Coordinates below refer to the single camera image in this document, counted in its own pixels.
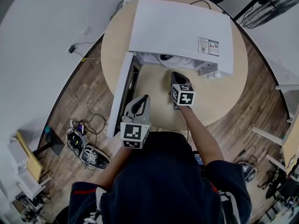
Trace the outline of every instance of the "human arm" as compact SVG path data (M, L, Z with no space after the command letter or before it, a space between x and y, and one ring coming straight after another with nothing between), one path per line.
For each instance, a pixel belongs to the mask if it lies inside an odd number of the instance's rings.
M108 166L99 175L96 184L106 191L112 189L112 184L116 176L122 170L126 159L130 156L133 149L121 146L116 155L110 161Z
M179 106L179 108L186 120L194 144L204 165L206 166L215 160L224 160L216 139L203 126L193 111L187 106Z

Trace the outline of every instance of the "white appliance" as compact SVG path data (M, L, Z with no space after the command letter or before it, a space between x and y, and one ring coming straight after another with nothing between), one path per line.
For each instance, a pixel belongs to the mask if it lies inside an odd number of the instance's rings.
M200 76L221 78L234 70L230 17L184 3L139 0L129 51L141 63L195 69ZM165 61L161 54L174 57Z
M17 185L31 201L46 188L45 184L51 179L48 177L39 184L28 169L21 172L18 176L19 180L17 181Z
M28 156L17 139L14 139L7 147L12 155L11 164L19 174L27 168Z

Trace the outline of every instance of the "wall outlet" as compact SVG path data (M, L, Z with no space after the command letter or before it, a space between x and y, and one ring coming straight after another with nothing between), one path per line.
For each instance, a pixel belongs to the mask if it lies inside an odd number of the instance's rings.
M90 33L91 29L90 27L86 27L83 31L82 34L87 35L88 33Z

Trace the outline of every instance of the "white marker cube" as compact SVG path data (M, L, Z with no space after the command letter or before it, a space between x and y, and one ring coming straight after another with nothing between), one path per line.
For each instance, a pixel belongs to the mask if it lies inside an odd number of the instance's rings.
M142 149L149 133L150 125L121 122L121 142L124 147Z
M171 88L171 99L181 106L192 106L194 103L195 91L193 85L173 84Z

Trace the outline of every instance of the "fan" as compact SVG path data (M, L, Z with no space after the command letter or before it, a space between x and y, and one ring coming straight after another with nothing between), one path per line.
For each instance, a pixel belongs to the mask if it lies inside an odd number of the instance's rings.
M270 0L245 16L242 24L249 29L256 28L285 13L298 3L299 0Z

